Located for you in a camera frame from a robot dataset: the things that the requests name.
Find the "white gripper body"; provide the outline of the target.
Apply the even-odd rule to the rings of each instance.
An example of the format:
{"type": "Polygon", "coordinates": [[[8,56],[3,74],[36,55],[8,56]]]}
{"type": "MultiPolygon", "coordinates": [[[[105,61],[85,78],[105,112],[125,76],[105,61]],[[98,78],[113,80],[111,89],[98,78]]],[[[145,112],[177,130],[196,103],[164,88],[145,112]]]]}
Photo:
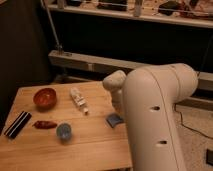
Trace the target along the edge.
{"type": "Polygon", "coordinates": [[[111,93],[112,97],[112,106],[114,107],[115,111],[119,114],[123,114],[123,104],[122,104],[122,91],[114,91],[111,93]]]}

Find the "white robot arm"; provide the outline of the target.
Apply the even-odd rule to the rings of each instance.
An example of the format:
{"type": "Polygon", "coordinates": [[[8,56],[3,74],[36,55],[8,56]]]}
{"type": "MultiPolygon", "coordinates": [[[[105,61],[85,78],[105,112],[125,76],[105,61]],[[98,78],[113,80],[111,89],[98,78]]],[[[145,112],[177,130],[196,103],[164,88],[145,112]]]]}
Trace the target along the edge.
{"type": "Polygon", "coordinates": [[[187,171],[174,119],[176,103],[198,86],[187,64],[147,65],[102,81],[124,119],[133,171],[187,171]]]}

